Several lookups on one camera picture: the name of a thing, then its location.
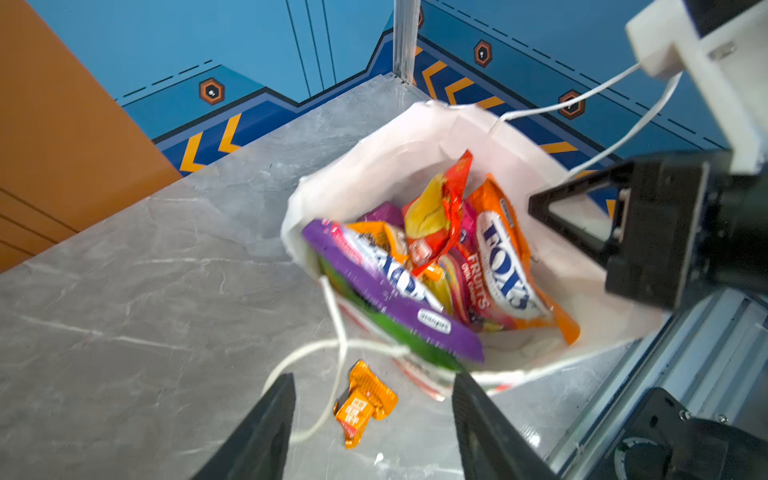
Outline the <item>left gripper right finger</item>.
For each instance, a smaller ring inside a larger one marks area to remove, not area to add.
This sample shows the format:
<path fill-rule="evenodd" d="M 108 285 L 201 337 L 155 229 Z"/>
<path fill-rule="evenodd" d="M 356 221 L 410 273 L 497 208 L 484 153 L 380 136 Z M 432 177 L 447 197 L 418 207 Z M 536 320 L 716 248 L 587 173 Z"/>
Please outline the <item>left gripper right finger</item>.
<path fill-rule="evenodd" d="M 557 477 L 466 372 L 455 377 L 452 411 L 465 478 Z"/>

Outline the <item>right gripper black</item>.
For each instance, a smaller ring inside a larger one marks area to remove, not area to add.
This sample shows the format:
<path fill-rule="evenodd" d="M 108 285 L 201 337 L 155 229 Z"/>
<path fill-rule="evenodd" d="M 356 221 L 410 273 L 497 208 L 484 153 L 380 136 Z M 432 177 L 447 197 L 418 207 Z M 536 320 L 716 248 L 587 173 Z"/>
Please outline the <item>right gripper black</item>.
<path fill-rule="evenodd" d="M 528 213 L 606 268 L 606 290 L 625 299 L 678 310 L 719 287 L 766 295 L 767 170 L 734 174 L 730 156 L 635 157 L 531 195 Z M 604 187 L 627 193 L 605 239 L 551 210 Z"/>

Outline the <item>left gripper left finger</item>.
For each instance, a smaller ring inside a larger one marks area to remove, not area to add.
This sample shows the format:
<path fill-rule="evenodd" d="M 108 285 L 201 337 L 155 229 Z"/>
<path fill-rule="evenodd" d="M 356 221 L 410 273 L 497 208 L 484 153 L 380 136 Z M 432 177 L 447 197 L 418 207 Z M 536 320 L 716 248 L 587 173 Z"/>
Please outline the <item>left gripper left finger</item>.
<path fill-rule="evenodd" d="M 281 479 L 295 404 L 294 376 L 282 374 L 192 479 Z"/>

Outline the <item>orange Fox's fruits candy bag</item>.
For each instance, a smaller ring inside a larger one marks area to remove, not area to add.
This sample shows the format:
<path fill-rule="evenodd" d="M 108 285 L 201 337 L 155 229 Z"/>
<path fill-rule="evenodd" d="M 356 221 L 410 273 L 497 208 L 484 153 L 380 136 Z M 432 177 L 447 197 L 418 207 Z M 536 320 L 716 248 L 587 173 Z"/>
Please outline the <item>orange Fox's fruits candy bag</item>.
<path fill-rule="evenodd" d="M 534 280 L 532 255 L 515 209 L 496 179 L 463 202 L 459 241 L 440 259 L 454 315 L 475 332 L 558 328 L 567 344 L 580 327 Z"/>

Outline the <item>red small snack packet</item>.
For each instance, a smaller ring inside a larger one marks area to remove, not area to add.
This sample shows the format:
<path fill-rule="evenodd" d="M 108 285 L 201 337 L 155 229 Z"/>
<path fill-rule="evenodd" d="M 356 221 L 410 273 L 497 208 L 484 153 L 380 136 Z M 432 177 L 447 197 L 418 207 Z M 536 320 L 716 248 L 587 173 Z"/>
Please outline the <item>red small snack packet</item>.
<path fill-rule="evenodd" d="M 473 163 L 466 150 L 448 170 L 435 175 L 423 192 L 403 209 L 412 274 L 416 277 L 459 242 L 464 192 Z"/>

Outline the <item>orange small candy packet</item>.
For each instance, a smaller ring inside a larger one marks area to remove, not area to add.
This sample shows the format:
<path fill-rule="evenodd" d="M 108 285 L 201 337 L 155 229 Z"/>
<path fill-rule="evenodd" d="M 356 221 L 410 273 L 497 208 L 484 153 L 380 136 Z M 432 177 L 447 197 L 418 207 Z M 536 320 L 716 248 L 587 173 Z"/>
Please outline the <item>orange small candy packet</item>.
<path fill-rule="evenodd" d="M 354 449 L 371 420 L 384 420 L 398 404 L 397 394 L 363 360 L 356 362 L 348 376 L 349 388 L 334 405 L 334 419 L 344 432 L 344 446 Z"/>

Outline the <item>purple grape candy bag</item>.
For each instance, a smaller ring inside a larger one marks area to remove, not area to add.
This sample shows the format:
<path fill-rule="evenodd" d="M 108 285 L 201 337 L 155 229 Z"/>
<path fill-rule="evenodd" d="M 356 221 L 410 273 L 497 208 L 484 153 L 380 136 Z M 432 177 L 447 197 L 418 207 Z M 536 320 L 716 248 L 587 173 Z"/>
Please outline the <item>purple grape candy bag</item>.
<path fill-rule="evenodd" d="M 391 202 L 384 202 L 363 214 L 358 222 L 385 222 L 397 228 L 404 228 L 404 217 L 399 207 Z"/>

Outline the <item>white floral paper bag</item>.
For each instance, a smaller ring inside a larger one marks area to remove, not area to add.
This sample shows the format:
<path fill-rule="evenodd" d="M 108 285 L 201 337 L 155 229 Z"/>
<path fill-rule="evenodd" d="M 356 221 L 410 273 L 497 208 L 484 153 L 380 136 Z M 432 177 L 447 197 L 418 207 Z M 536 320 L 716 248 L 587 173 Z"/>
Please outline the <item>white floral paper bag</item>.
<path fill-rule="evenodd" d="M 424 357 L 409 340 L 399 339 L 347 299 L 341 286 L 323 272 L 319 256 L 301 232 L 314 219 L 350 220 L 382 202 L 405 200 L 426 185 L 429 174 L 464 150 L 479 158 L 471 185 L 493 175 L 520 212 L 526 211 L 532 194 L 566 178 L 565 168 L 555 158 L 516 128 L 500 123 L 496 115 L 437 100 L 413 104 L 328 166 L 301 178 L 288 201 L 282 242 L 294 262 L 320 283 L 334 323 L 349 318 L 368 333 L 365 340 L 351 339 L 338 327 L 334 339 L 314 341 L 300 349 L 301 355 L 324 348 L 378 352 L 392 358 L 433 399 L 451 395 L 456 369 Z M 609 294 L 605 271 L 551 229 L 529 215 L 523 216 L 522 225 L 534 245 L 535 275 L 574 317 L 580 335 L 568 345 L 552 330 L 481 334 L 484 361 L 463 359 L 459 366 L 488 394 L 655 334 L 666 324 L 667 311 Z"/>

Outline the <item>purple white snack packet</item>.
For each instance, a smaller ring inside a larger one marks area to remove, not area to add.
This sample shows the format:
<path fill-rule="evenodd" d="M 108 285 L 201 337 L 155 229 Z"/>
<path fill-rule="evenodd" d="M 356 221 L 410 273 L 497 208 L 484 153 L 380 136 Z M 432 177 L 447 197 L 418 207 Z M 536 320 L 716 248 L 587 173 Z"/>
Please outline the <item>purple white snack packet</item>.
<path fill-rule="evenodd" d="M 391 254 L 351 228 L 329 220 L 311 221 L 302 235 L 375 312 L 432 347 L 478 363 L 485 360 L 478 336 L 447 314 L 437 298 Z"/>

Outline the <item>green Lay's chips bag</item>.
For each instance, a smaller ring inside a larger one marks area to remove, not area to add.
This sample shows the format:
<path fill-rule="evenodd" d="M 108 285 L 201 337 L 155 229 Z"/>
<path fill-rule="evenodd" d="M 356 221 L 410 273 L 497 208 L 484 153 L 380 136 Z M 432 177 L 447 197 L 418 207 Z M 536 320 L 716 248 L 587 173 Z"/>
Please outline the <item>green Lay's chips bag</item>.
<path fill-rule="evenodd" d="M 408 346 L 416 356 L 428 363 L 453 372 L 463 369 L 463 365 L 453 355 L 428 343 L 412 333 L 407 327 L 373 308 L 350 287 L 347 281 L 323 257 L 319 257 L 318 261 L 323 273 L 337 292 L 355 305 L 389 337 Z"/>

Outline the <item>clear orange cracker packet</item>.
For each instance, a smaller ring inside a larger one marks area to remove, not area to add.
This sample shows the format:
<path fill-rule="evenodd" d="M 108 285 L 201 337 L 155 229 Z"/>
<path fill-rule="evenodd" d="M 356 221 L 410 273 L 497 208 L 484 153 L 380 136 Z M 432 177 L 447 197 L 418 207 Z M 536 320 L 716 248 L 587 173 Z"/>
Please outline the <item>clear orange cracker packet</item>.
<path fill-rule="evenodd" d="M 416 266 L 410 260 L 407 238 L 401 228 L 383 221 L 356 222 L 347 224 L 347 227 L 363 235 L 414 272 Z"/>

